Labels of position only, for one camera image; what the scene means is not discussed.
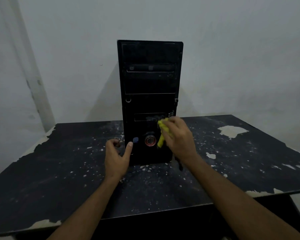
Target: yellow cleaning rag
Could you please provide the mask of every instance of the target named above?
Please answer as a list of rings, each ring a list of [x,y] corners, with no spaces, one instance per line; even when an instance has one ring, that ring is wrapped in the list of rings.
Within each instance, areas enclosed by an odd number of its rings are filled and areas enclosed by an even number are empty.
[[[163,120],[167,121],[168,118],[158,121],[158,125],[159,125],[160,129],[168,132],[168,134],[172,137],[172,133],[170,132],[169,128],[162,123]],[[164,136],[162,135],[162,132],[161,132],[157,147],[161,148],[163,145],[164,145]]]

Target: person's left hand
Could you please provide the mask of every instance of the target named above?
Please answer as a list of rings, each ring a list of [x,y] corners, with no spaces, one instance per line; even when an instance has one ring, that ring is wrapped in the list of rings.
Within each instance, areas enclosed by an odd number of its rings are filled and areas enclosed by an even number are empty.
[[[133,143],[130,141],[127,144],[126,151],[121,157],[119,151],[115,147],[120,147],[120,141],[118,139],[108,140],[105,144],[105,178],[114,177],[120,180],[127,172],[130,154],[132,151]]]

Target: white wall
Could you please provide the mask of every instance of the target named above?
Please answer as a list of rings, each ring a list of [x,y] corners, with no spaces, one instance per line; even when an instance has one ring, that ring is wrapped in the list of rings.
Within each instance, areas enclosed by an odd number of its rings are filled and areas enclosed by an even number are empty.
[[[0,11],[0,172],[43,135]]]
[[[122,118],[117,39],[183,41],[179,116],[234,114],[300,150],[300,0],[19,4],[58,123]]]

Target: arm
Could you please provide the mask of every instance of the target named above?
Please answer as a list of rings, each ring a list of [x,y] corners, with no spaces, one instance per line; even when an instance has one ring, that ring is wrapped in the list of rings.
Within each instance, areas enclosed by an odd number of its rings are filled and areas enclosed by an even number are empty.
[[[211,168],[197,153],[191,131],[179,117],[163,122],[168,147],[192,172],[239,239],[300,239],[300,233]]]
[[[55,230],[48,240],[88,240],[91,239],[108,201],[120,179],[129,166],[133,143],[129,142],[123,157],[115,149],[119,140],[107,141],[105,150],[105,178],[99,188]]]

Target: worn table surface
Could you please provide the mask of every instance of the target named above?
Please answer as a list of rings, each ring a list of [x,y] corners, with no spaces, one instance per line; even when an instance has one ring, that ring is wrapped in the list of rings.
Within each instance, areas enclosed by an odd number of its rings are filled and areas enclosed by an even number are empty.
[[[202,158],[251,196],[300,192],[297,151],[232,115],[184,120]],[[229,125],[241,133],[222,129]],[[57,124],[46,142],[0,174],[0,234],[60,225],[102,182],[104,145],[114,137],[124,140],[122,121]],[[103,218],[211,203],[176,161],[138,165],[128,169]]]

